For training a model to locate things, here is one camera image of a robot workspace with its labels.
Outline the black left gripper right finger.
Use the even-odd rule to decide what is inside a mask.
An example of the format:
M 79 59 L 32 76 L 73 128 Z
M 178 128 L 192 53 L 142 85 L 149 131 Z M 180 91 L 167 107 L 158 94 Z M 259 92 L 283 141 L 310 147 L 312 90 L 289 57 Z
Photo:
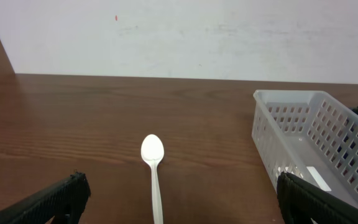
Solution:
M 357 208 L 291 173 L 278 176 L 277 199 L 286 224 L 358 223 Z

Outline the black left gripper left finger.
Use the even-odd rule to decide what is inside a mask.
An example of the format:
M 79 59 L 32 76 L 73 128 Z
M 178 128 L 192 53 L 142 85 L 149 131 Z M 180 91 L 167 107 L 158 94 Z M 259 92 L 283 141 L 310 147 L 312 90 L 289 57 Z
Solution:
M 0 210 L 0 224 L 77 224 L 90 196 L 91 190 L 86 175 L 75 172 Z

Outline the white plastic spoon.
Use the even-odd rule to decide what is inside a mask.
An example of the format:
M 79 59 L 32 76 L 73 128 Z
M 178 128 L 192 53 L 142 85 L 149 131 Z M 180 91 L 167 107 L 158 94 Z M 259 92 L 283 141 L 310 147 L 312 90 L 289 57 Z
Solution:
M 162 141 L 158 136 L 149 134 L 145 137 L 141 145 L 141 158 L 149 165 L 151 170 L 152 185 L 152 211 L 154 223 L 163 224 L 162 199 L 158 182 L 157 168 L 164 157 Z

